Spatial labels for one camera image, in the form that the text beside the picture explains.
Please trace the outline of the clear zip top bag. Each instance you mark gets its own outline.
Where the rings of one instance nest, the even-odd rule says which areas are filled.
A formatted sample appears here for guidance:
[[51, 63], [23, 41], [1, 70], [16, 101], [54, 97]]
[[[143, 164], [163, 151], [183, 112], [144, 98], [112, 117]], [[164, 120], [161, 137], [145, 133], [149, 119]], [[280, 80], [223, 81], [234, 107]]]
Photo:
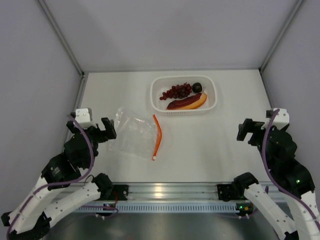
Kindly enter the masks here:
[[116, 112], [114, 128], [117, 137], [109, 144], [111, 151], [146, 160], [157, 159], [163, 131], [156, 115], [146, 117], [121, 107]]

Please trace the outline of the fake orange food piece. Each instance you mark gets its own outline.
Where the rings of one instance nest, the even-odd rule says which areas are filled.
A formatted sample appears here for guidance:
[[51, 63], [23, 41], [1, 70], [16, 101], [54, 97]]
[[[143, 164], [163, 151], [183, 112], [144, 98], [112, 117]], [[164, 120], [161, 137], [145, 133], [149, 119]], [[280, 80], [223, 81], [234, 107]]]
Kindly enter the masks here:
[[167, 106], [167, 110], [194, 110], [201, 107], [207, 100], [206, 93], [197, 93], [182, 100], [174, 100]]

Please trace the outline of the fake black food piece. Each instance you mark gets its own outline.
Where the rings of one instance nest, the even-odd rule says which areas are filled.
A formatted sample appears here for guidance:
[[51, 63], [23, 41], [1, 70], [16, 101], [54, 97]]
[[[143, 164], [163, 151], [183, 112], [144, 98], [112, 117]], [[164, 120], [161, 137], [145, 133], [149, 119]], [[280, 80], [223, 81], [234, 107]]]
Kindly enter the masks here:
[[203, 86], [199, 82], [196, 82], [192, 85], [192, 91], [196, 94], [201, 93], [203, 91]]

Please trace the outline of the fake purple grapes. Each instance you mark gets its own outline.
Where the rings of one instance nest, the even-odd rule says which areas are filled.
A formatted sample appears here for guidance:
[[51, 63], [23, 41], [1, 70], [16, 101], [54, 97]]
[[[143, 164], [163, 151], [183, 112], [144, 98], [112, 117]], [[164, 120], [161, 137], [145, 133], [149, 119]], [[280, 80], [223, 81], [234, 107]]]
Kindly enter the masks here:
[[184, 99], [193, 92], [192, 86], [189, 83], [172, 85], [170, 89], [162, 92], [159, 99], [165, 101], [167, 99]]

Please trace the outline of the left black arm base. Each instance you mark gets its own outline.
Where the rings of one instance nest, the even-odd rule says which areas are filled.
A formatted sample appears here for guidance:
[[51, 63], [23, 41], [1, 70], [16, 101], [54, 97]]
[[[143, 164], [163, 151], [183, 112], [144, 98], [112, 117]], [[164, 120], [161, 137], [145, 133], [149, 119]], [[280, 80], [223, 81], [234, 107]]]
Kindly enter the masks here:
[[106, 201], [127, 201], [129, 194], [129, 185], [115, 184], [110, 195], [105, 199]]

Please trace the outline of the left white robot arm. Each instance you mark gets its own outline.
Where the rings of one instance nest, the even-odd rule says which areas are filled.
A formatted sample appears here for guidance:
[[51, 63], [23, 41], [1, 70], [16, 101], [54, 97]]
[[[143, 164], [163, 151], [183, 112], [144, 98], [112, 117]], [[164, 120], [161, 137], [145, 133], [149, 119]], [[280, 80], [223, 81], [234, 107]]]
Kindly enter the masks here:
[[113, 120], [102, 118], [101, 130], [89, 120], [79, 122], [70, 116], [66, 126], [72, 133], [63, 151], [50, 159], [25, 200], [11, 212], [1, 216], [8, 240], [39, 240], [61, 219], [95, 200], [107, 200], [114, 185], [105, 173], [100, 173], [79, 190], [56, 200], [63, 190], [85, 179], [98, 156], [100, 143], [117, 137]]

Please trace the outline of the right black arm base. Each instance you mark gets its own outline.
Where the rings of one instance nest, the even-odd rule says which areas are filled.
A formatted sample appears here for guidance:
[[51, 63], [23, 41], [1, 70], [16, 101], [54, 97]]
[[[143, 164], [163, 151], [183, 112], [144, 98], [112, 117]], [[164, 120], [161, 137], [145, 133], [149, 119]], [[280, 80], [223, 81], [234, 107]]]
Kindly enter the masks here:
[[232, 184], [218, 184], [216, 187], [218, 199], [220, 201], [229, 202], [241, 199], [237, 188], [235, 188]]

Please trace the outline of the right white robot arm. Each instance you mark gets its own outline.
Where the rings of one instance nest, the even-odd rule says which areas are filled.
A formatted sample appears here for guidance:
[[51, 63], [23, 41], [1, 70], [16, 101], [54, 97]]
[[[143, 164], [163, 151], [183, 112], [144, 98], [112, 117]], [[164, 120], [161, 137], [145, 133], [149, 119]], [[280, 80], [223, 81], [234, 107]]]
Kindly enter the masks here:
[[257, 147], [267, 176], [282, 193], [291, 215], [284, 213], [250, 172], [234, 178], [235, 196], [247, 199], [272, 226], [280, 240], [318, 240], [320, 212], [315, 184], [309, 170], [296, 159], [297, 145], [287, 132], [289, 123], [279, 126], [275, 118], [268, 123], [250, 118], [238, 126], [237, 141], [248, 133], [248, 144]]

